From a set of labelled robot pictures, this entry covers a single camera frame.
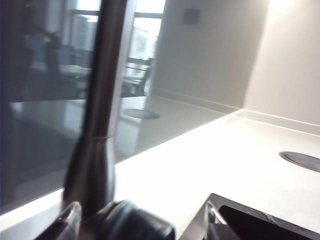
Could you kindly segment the clear black left gripper left finger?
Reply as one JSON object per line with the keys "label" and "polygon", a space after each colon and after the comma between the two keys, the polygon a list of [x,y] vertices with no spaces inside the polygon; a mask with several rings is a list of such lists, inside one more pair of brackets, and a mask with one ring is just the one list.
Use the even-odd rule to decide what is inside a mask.
{"label": "clear black left gripper left finger", "polygon": [[71,202],[35,240],[77,240],[82,220],[82,207]]}

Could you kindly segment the clear black left gripper right finger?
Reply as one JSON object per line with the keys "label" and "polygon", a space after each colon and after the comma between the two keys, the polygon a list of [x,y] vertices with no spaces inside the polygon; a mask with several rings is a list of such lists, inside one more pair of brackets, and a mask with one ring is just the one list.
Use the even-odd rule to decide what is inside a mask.
{"label": "clear black left gripper right finger", "polygon": [[204,240],[225,239],[228,224],[210,201],[205,203],[204,222],[206,225],[206,230],[203,237]]}

